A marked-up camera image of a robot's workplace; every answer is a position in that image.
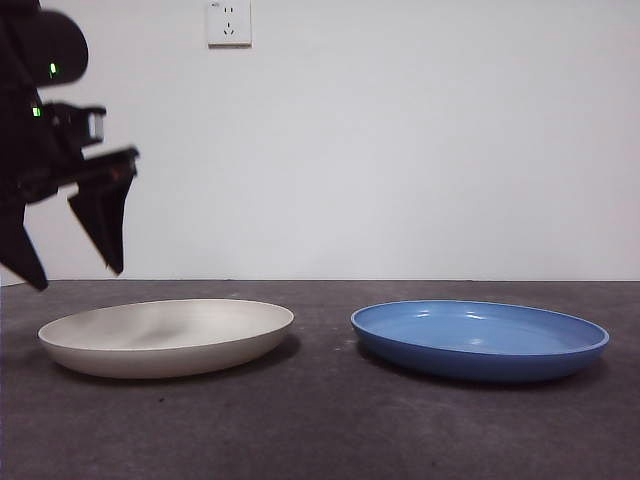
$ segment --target electrical outlet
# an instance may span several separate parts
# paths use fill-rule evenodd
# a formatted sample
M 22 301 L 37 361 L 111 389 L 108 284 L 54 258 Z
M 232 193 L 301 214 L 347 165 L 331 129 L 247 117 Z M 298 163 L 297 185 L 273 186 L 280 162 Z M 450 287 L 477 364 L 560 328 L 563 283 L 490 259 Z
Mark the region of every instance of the electrical outlet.
M 251 0 L 210 1 L 207 42 L 210 47 L 251 46 Z

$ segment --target white plate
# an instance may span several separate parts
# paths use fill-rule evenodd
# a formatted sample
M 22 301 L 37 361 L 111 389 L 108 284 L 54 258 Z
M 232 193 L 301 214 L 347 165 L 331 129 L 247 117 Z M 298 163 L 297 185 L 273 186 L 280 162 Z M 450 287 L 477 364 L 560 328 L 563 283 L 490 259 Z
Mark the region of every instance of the white plate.
M 38 331 L 51 358 L 112 378 L 211 372 L 264 355 L 284 338 L 293 313 L 268 303 L 193 299 L 135 303 L 77 313 Z

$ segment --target white wall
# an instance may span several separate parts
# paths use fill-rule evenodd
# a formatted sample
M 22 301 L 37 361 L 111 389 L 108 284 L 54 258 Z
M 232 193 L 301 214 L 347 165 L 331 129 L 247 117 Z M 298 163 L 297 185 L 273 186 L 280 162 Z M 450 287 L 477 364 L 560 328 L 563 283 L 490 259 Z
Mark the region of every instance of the white wall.
M 91 53 L 47 98 L 142 153 L 125 278 L 640 279 L 636 0 L 253 0 L 250 50 L 201 0 L 42 3 Z M 70 191 L 48 276 L 110 278 Z

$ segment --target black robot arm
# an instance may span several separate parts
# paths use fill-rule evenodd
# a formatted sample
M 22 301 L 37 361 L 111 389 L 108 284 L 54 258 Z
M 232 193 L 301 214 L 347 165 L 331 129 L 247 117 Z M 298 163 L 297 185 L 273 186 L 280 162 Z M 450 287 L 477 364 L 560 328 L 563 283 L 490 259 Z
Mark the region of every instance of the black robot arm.
M 40 290 L 47 279 L 24 211 L 64 185 L 78 184 L 73 212 L 106 264 L 123 270 L 124 203 L 138 152 L 85 158 L 82 149 L 103 140 L 106 110 L 43 104 L 38 95 L 78 80 L 87 63 L 84 35 L 71 19 L 37 1 L 0 0 L 0 263 Z

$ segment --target plate rim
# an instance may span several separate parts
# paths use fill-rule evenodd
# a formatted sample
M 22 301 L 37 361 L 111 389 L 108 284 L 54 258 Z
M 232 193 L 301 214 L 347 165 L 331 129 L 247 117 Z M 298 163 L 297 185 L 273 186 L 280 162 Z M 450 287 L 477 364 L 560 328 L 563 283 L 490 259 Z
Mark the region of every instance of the plate rim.
M 356 321 L 356 316 L 366 310 L 370 310 L 370 309 L 374 309 L 377 307 L 382 307 L 382 306 L 388 306 L 388 305 L 394 305 L 394 304 L 407 304 L 407 303 L 471 303 L 471 304 L 481 304 L 481 305 L 493 305 L 493 306 L 499 306 L 499 307 L 515 307 L 515 308 L 520 308 L 520 309 L 526 309 L 526 310 L 534 310 L 534 311 L 538 311 L 538 312 L 543 312 L 543 313 L 550 313 L 553 315 L 559 315 L 562 317 L 566 317 L 566 318 L 571 318 L 573 320 L 577 320 L 581 323 L 590 325 L 594 328 L 596 328 L 597 330 L 600 331 L 600 333 L 602 333 L 603 338 L 601 341 L 599 341 L 598 343 L 592 344 L 592 345 L 588 345 L 586 347 L 580 347 L 580 348 L 573 348 L 573 349 L 567 349 L 567 350 L 562 350 L 562 351 L 558 351 L 558 352 L 546 352 L 546 353 L 503 353 L 503 352 L 477 352 L 477 351 L 469 351 L 469 350 L 461 350 L 461 349 L 457 349 L 457 348 L 446 348 L 446 347 L 438 347 L 438 346 L 434 346 L 434 345 L 421 345 L 419 343 L 410 343 L 410 342 L 405 342 L 402 340 L 397 340 L 394 338 L 390 338 L 390 337 L 385 337 L 383 335 L 377 334 L 372 332 L 371 330 L 363 327 L 360 323 L 358 323 Z M 384 340 L 389 340 L 395 343 L 400 343 L 403 345 L 408 345 L 411 347 L 418 347 L 418 348 L 425 348 L 425 349 L 432 349 L 432 350 L 438 350 L 438 351 L 444 351 L 444 352 L 451 352 L 451 353 L 462 353 L 462 354 L 469 354 L 469 355 L 486 355 L 486 356 L 499 356 L 499 357 L 548 357 L 548 356 L 560 356 L 560 355 L 570 355 L 570 354 L 574 354 L 574 353 L 583 353 L 583 352 L 590 352 L 592 350 L 597 350 L 599 348 L 603 348 L 605 347 L 610 340 L 610 336 L 609 336 L 609 332 L 607 332 L 606 329 L 604 329 L 603 327 L 601 327 L 600 325 L 590 322 L 588 320 L 585 320 L 584 318 L 580 318 L 580 317 L 576 317 L 574 315 L 569 315 L 567 313 L 562 313 L 562 312 L 557 312 L 554 310 L 548 310 L 545 308 L 538 308 L 538 307 L 530 307 L 527 305 L 517 305 L 517 304 L 512 304 L 512 303 L 500 303 L 500 302 L 485 302 L 482 300 L 446 300 L 446 299 L 435 299 L 435 300 L 398 300 L 398 301 L 393 301 L 393 302 L 383 302 L 383 303 L 377 303 L 375 305 L 368 305 L 366 307 L 360 308 L 358 310 L 356 310 L 355 312 L 353 312 L 351 314 L 351 325 L 354 327 L 354 329 L 356 331 L 361 330 L 369 335 L 373 335 L 377 338 L 381 338 Z
M 227 341 L 224 341 L 224 342 L 209 342 L 209 343 L 201 343 L 201 344 L 194 344 L 194 345 L 181 345 L 181 346 L 177 346 L 177 347 L 164 347 L 164 348 L 89 348 L 89 347 L 71 347 L 71 346 L 61 345 L 61 344 L 56 343 L 56 342 L 52 342 L 51 340 L 47 340 L 46 338 L 43 337 L 43 330 L 46 329 L 47 327 L 49 327 L 50 325 L 53 325 L 54 323 L 66 320 L 69 317 L 74 317 L 76 315 L 81 315 L 83 313 L 95 312 L 95 311 L 100 311 L 100 310 L 109 310 L 111 308 L 118 308 L 118 307 L 130 307 L 130 306 L 134 306 L 134 305 L 149 305 L 149 304 L 154 304 L 154 303 L 189 302 L 189 301 L 193 301 L 193 300 L 215 300 L 215 301 L 239 302 L 239 303 L 255 303 L 255 304 L 260 304 L 260 305 L 267 305 L 269 307 L 276 307 L 278 309 L 284 310 L 288 314 L 289 320 L 282 327 L 279 327 L 279 328 L 276 328 L 274 330 L 271 330 L 271 331 L 268 331 L 268 332 L 264 332 L 264 333 L 261 333 L 261 334 L 258 334 L 258 335 L 251 335 L 251 336 L 248 336 L 248 337 L 238 338 L 238 339 L 235 339 L 235 340 L 227 340 Z M 178 298 L 178 299 L 152 300 L 152 301 L 148 301 L 148 302 L 123 303 L 123 304 L 119 304 L 119 305 L 110 305 L 110 306 L 107 306 L 107 307 L 93 308 L 93 309 L 90 309 L 90 310 L 81 310 L 79 312 L 72 313 L 72 314 L 69 314 L 69 315 L 65 315 L 64 317 L 60 317 L 60 318 L 57 318 L 55 320 L 52 320 L 52 321 L 46 323 L 45 325 L 43 325 L 42 327 L 40 327 L 38 329 L 37 338 L 38 338 L 38 340 L 40 340 L 40 342 L 42 342 L 45 345 L 49 345 L 49 346 L 56 347 L 56 348 L 62 348 L 62 349 L 65 349 L 65 350 L 75 350 L 75 351 L 78 351 L 78 352 L 103 352 L 103 353 L 106 353 L 106 352 L 110 352 L 110 353 L 111 352 L 113 352 L 113 353 L 170 352 L 170 351 L 175 351 L 175 350 L 204 348 L 204 347 L 228 345 L 228 344 L 238 343 L 238 342 L 246 342 L 247 340 L 253 340 L 253 339 L 264 337 L 264 336 L 267 336 L 267 335 L 272 335 L 272 334 L 274 334 L 276 332 L 280 332 L 282 330 L 285 330 L 285 329 L 289 328 L 293 324 L 294 320 L 295 320 L 295 314 L 290 309 L 288 309 L 286 307 L 283 307 L 281 305 L 276 305 L 274 303 L 260 302 L 260 301 L 256 301 L 256 300 L 244 300 L 244 299 L 240 299 L 240 298 Z

